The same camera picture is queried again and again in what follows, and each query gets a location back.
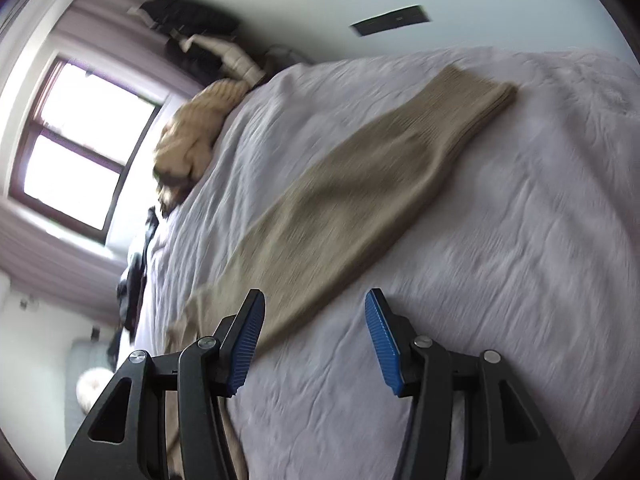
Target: knit fabric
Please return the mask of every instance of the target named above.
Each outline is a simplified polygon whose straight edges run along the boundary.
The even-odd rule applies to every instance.
[[[431,202],[468,140],[515,96],[513,85],[448,66],[409,102],[366,124],[308,168],[258,219],[216,283],[196,290],[169,330],[180,351],[236,313],[250,288],[266,296],[256,358],[279,344],[388,250]],[[167,444],[179,462],[177,413]],[[240,443],[226,425],[239,479]]]
[[[154,174],[160,202],[181,203],[211,162],[212,146],[226,116],[238,106],[249,85],[221,79],[178,108],[162,129],[154,150]]]

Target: black rectangular object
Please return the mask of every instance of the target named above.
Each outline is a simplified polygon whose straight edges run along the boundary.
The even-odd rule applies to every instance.
[[[415,25],[416,23],[428,22],[429,17],[426,15],[420,5],[405,7],[404,9],[392,10],[386,14],[380,14],[363,20],[362,22],[351,25],[360,36],[368,36],[383,30],[391,30],[392,28],[404,27],[405,25]]]

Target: metal screw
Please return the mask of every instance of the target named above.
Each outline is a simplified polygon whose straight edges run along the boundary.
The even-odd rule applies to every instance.
[[[487,361],[488,363],[491,363],[492,365],[499,363],[500,359],[501,359],[500,354],[498,354],[498,352],[496,352],[495,350],[487,350],[484,353],[484,360]]]
[[[141,363],[145,359],[146,353],[143,350],[136,350],[134,352],[131,352],[131,355],[129,356],[129,361],[136,364]]]
[[[414,345],[418,348],[431,348],[433,344],[433,339],[431,339],[428,335],[419,335],[414,339]]]
[[[216,338],[211,336],[203,337],[198,341],[198,346],[203,350],[209,350],[210,348],[213,348],[217,344],[218,342]]]

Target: brown window frame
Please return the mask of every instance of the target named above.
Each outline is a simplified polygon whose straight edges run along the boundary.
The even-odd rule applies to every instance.
[[[69,140],[66,137],[62,136],[62,134],[60,134],[59,132],[56,132],[55,130],[44,125],[44,122],[40,118],[42,107],[44,106],[44,103],[46,102],[47,97],[49,96],[49,93],[56,82],[56,79],[60,75],[62,68],[66,64],[72,64],[74,66],[77,66],[78,68],[87,70],[88,72],[97,75],[101,79],[104,79],[105,81],[108,81],[116,86],[119,86],[120,88],[125,89],[128,92],[131,92],[132,94],[137,95],[140,99],[145,100],[149,104],[154,106],[154,110],[149,116],[145,127],[142,129],[142,132],[140,133],[140,136],[138,137],[138,140],[131,154],[129,155],[129,159],[127,160],[126,164],[121,164],[115,160],[111,160],[110,158],[101,155],[100,153],[97,153],[88,147],[73,142],[72,140]],[[18,142],[18,149],[15,154],[11,179],[9,182],[9,196],[14,200],[17,200],[21,204],[27,206],[31,210],[35,211],[36,213],[39,213],[46,218],[53,220],[63,227],[71,229],[79,235],[85,236],[104,245],[107,240],[107,234],[111,227],[111,221],[113,220],[113,214],[115,212],[120,193],[122,192],[124,183],[127,179],[127,176],[129,175],[131,165],[133,164],[133,161],[138,154],[138,150],[140,149],[143,140],[145,140],[146,134],[148,133],[151,124],[156,120],[161,107],[162,105],[153,102],[143,95],[140,95],[139,92],[127,88],[122,83],[116,82],[112,78],[109,78],[108,76],[105,76],[98,71],[95,71],[81,63],[78,63],[75,60],[57,57],[47,71],[43,83],[40,85],[40,89],[38,90],[33,104],[31,105],[28,118],[22,130],[20,141]],[[39,136],[46,137],[47,139],[52,140],[53,142],[86,158],[87,160],[90,160],[95,164],[99,164],[100,166],[108,168],[109,170],[119,174],[118,183],[116,184],[115,190],[113,191],[113,196],[111,197],[111,205],[109,206],[107,216],[104,219],[104,225],[102,226],[102,229],[97,229],[95,227],[92,227],[91,225],[85,224],[84,222],[81,222],[73,218],[72,216],[58,211],[57,209],[46,205],[40,200],[29,196],[24,192],[24,181],[26,178],[27,166],[29,164],[31,154],[33,153],[33,148],[35,146],[36,140]]]

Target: white round object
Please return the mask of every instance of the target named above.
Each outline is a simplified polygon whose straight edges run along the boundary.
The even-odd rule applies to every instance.
[[[80,376],[76,384],[76,397],[85,415],[94,406],[112,377],[113,372],[107,368],[91,368]]]

